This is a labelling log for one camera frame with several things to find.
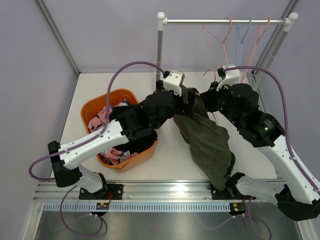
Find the black shorts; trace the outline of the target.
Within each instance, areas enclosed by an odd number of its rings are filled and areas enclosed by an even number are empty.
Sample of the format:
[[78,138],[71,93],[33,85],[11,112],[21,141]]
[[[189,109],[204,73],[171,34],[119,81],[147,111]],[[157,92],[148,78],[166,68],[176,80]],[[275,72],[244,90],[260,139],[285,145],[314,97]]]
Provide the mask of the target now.
[[142,153],[148,150],[157,140],[158,134],[155,130],[140,133],[149,127],[150,119],[145,111],[137,105],[125,105],[114,107],[110,113],[109,120],[116,120],[122,127],[122,135],[125,135],[129,142],[116,145],[114,148],[118,151],[129,151],[132,153]]

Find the pink wire hanger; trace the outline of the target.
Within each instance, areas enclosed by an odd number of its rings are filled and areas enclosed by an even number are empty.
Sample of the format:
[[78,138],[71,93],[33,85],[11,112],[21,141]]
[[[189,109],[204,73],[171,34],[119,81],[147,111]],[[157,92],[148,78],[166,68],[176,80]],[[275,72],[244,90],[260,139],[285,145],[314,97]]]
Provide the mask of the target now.
[[215,54],[215,51],[214,51],[214,49],[212,47],[211,41],[210,41],[210,39],[208,37],[208,34],[211,35],[215,40],[217,40],[219,43],[222,44],[225,61],[228,64],[229,60],[228,60],[228,54],[227,54],[227,50],[226,50],[226,42],[227,42],[227,39],[228,39],[232,29],[233,29],[233,23],[232,23],[232,19],[230,17],[226,17],[226,20],[228,20],[230,27],[229,27],[229,30],[228,30],[227,34],[225,35],[225,37],[223,39],[218,38],[212,31],[209,30],[209,28],[206,25],[202,26],[203,36],[205,38],[207,46],[209,47],[209,51],[210,51],[210,53],[211,53],[211,55],[212,55],[212,57],[214,59],[214,62],[215,62],[215,64],[216,64],[218,69],[220,68],[220,65],[219,65],[217,56]]
[[219,111],[217,100],[218,92],[216,91],[218,83],[216,82],[216,73],[212,68],[207,69],[203,75],[205,76],[208,71],[213,72],[214,80],[210,84],[210,87],[207,91],[199,93],[198,90],[195,90],[196,104],[194,112],[203,117],[205,120],[210,121],[210,124],[216,127],[219,125],[214,114],[215,112]]
[[257,50],[257,47],[261,41],[261,38],[264,36],[265,32],[268,30],[269,28],[269,25],[270,25],[270,21],[271,21],[271,18],[268,17],[267,18],[267,24],[266,24],[266,27],[264,28],[264,30],[262,30],[262,27],[260,25],[258,25],[256,27],[256,30],[255,30],[255,33],[254,33],[254,36],[253,36],[253,40],[252,40],[252,43],[251,43],[251,46],[250,46],[250,50],[249,50],[249,58],[246,62],[246,65],[247,66],[250,66],[252,61],[253,61],[253,58],[254,58],[254,55],[256,53],[256,50]]

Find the pink shark print shorts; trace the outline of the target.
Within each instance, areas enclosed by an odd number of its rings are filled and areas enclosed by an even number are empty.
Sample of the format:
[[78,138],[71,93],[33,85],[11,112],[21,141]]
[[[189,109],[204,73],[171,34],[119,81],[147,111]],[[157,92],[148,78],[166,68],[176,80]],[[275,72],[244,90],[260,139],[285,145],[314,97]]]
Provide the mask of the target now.
[[[104,106],[102,110],[89,121],[88,129],[91,133],[102,129],[105,126],[106,122],[109,122],[109,120],[107,120],[106,118],[107,110],[109,110],[109,113],[111,114],[115,107],[124,107],[129,105],[130,103],[125,99],[118,105],[114,105],[111,107]],[[118,150],[114,147],[104,150],[100,153],[105,164],[114,166],[135,157],[137,154],[137,152],[130,152],[129,150]]]

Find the olive green shorts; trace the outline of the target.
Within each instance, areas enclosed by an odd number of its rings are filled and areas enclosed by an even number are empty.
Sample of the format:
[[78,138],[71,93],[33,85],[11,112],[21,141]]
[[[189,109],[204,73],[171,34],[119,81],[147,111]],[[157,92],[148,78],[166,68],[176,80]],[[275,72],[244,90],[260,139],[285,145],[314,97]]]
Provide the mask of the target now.
[[192,160],[204,172],[213,187],[223,191],[227,187],[236,161],[228,144],[230,136],[226,128],[209,118],[201,97],[197,95],[196,99],[193,117],[175,115],[173,121],[189,145]]

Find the blue wire hanger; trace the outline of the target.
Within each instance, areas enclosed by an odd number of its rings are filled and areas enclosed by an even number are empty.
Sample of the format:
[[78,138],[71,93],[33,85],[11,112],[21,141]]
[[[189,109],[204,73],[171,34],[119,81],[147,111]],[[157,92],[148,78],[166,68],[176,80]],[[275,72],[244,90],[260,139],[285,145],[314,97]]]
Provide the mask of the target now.
[[252,17],[250,17],[247,25],[247,29],[243,36],[241,36],[240,28],[237,27],[236,29],[234,60],[235,60],[235,63],[238,64],[239,66],[242,64],[243,45],[244,45],[246,36],[249,32],[249,29],[251,28],[252,20],[253,20]]

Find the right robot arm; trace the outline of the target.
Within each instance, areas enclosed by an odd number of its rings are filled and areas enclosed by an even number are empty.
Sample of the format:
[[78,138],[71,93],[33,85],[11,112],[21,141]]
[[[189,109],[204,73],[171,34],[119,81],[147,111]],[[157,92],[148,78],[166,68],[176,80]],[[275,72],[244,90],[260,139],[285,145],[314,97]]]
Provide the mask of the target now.
[[319,181],[298,156],[290,155],[284,128],[271,114],[259,110],[259,95],[245,83],[218,88],[212,82],[201,98],[206,109],[220,112],[244,140],[259,150],[277,171],[276,179],[257,179],[236,172],[227,181],[233,199],[255,197],[276,205],[294,221],[315,219],[320,214]]

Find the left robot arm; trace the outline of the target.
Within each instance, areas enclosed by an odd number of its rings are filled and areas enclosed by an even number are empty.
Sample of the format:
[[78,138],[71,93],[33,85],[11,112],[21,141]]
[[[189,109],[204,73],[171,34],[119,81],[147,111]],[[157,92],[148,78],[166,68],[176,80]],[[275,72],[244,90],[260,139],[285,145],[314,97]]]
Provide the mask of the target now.
[[151,135],[166,120],[174,115],[192,116],[195,112],[198,92],[192,88],[186,91],[178,86],[178,92],[172,87],[160,88],[148,95],[138,104],[119,106],[112,110],[112,120],[99,129],[74,143],[48,144],[51,151],[51,164],[56,186],[59,188],[78,186],[96,199],[103,199],[108,185],[101,173],[92,172],[82,166],[87,159],[104,150],[137,141]]

